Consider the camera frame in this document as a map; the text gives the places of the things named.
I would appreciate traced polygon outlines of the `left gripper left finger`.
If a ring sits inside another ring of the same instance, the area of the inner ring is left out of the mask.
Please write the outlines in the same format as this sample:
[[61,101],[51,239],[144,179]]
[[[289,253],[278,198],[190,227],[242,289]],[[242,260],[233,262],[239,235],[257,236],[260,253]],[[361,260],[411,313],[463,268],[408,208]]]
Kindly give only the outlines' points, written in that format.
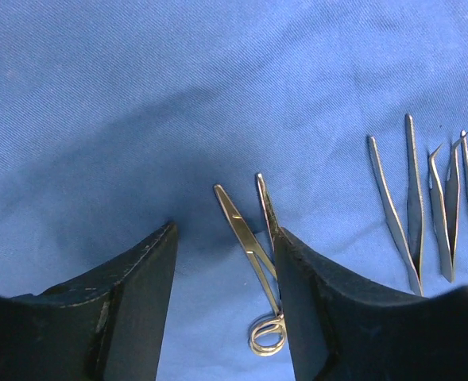
[[0,296],[0,380],[154,380],[177,245],[168,223],[41,294]]

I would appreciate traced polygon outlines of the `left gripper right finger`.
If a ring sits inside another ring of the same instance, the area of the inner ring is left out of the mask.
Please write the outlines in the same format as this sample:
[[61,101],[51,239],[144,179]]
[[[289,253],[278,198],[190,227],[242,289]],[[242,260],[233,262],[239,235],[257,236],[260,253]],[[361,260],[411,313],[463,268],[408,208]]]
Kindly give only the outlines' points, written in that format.
[[434,298],[397,291],[286,229],[274,249],[298,380],[468,380],[468,286]]

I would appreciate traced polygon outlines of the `steel scissors ring handles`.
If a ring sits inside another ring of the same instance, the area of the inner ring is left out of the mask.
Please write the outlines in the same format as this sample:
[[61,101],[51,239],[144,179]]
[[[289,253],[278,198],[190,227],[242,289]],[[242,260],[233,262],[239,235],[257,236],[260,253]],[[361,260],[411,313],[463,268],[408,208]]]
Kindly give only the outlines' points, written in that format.
[[[250,261],[269,301],[269,305],[273,310],[273,316],[271,318],[258,322],[250,330],[250,349],[257,356],[273,356],[284,347],[287,339],[287,333],[284,323],[284,314],[269,284],[269,280],[262,268],[262,264],[264,264],[265,268],[274,279],[277,279],[276,269],[224,188],[220,184],[216,184],[214,185],[214,192],[230,227],[238,238],[246,257]],[[257,341],[258,339],[270,334],[276,334],[278,336],[278,341],[275,344],[263,345]]]

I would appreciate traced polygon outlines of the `blue surgical cloth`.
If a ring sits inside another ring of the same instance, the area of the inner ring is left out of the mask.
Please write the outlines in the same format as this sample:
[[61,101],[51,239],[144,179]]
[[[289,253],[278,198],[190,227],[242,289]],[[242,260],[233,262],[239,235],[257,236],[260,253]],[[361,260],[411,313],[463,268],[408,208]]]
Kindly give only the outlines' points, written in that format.
[[0,1],[0,295],[38,294],[164,224],[180,233],[157,377],[291,380],[255,356],[270,307],[213,186],[401,291],[404,117],[420,174],[468,132],[468,1]]

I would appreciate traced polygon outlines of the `steel forceps ring handles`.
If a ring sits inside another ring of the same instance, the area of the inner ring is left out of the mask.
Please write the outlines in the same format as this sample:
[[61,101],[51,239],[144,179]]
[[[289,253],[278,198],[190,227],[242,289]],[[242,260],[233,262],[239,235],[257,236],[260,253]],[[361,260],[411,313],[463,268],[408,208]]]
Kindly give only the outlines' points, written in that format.
[[266,182],[263,175],[259,172],[256,174],[257,189],[261,201],[261,207],[265,215],[265,222],[269,233],[269,239],[273,252],[276,252],[276,238],[280,231],[280,226],[273,208],[272,200],[269,195]]

